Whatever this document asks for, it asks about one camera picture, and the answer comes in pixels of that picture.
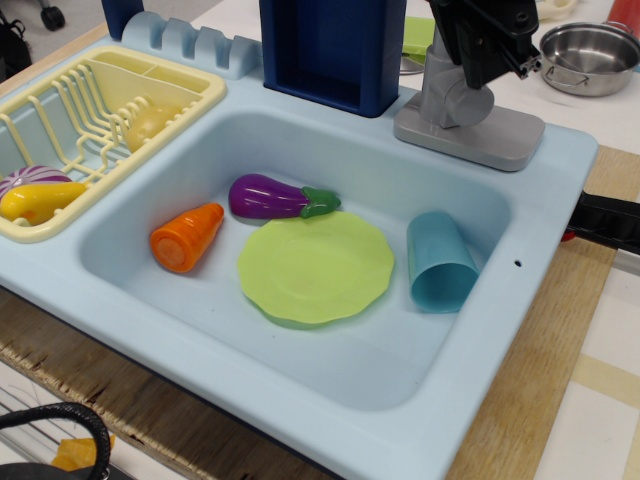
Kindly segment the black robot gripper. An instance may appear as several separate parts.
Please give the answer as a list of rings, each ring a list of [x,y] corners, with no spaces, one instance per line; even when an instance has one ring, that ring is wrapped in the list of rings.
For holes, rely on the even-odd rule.
[[[508,73],[525,79],[541,69],[541,53],[533,44],[538,29],[533,1],[443,0],[429,6],[468,87],[479,90]]]

